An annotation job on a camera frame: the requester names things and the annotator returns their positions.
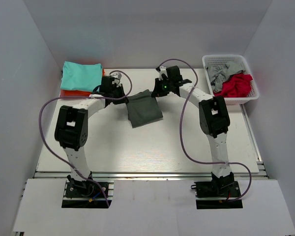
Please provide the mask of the dark grey t-shirt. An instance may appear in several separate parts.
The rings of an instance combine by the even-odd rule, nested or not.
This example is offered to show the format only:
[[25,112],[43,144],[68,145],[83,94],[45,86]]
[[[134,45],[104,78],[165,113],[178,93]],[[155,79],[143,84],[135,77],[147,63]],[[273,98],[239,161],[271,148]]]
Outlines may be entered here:
[[136,95],[129,96],[126,103],[128,120],[132,128],[137,128],[163,118],[161,109],[155,97],[151,96],[148,89]]

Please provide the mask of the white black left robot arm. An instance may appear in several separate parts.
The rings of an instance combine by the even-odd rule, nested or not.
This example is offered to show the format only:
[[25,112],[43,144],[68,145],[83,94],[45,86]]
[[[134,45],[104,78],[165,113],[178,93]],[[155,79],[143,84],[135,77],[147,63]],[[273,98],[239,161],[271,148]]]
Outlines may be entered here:
[[84,99],[74,106],[63,105],[55,129],[55,140],[63,148],[71,168],[71,178],[79,181],[77,190],[83,196],[94,191],[94,184],[88,167],[84,145],[88,139],[89,118],[111,103],[126,103],[123,85],[120,83],[121,73],[114,71],[103,76],[101,85],[96,87],[89,99]]

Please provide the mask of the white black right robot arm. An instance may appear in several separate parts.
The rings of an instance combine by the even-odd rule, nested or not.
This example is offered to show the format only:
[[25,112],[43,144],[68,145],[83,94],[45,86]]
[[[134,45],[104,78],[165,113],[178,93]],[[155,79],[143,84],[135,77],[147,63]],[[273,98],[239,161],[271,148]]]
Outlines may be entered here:
[[227,132],[230,118],[225,100],[222,96],[212,96],[196,85],[191,80],[183,79],[178,66],[156,68],[159,77],[155,79],[152,97],[163,97],[174,93],[185,102],[179,119],[179,138],[183,152],[186,152],[182,139],[182,122],[188,102],[192,103],[199,111],[199,122],[202,132],[206,135],[211,152],[211,162],[201,162],[190,158],[191,161],[212,165],[213,192],[224,196],[230,190],[230,183],[234,181],[234,174],[229,164],[227,151]]

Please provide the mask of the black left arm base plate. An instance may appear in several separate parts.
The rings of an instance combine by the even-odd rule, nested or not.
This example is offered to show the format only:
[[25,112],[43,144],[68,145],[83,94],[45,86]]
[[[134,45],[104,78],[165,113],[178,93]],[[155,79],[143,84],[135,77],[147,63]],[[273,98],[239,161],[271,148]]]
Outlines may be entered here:
[[105,197],[99,186],[95,183],[83,182],[84,186],[78,186],[77,182],[66,181],[62,208],[75,209],[108,209]]

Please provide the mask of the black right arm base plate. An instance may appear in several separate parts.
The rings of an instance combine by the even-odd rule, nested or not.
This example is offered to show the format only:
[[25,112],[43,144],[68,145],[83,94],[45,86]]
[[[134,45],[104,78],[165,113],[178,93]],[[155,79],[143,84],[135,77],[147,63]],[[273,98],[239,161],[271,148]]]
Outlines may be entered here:
[[243,208],[239,184],[230,173],[226,177],[211,175],[210,181],[197,181],[190,186],[196,193],[197,209],[241,209]]

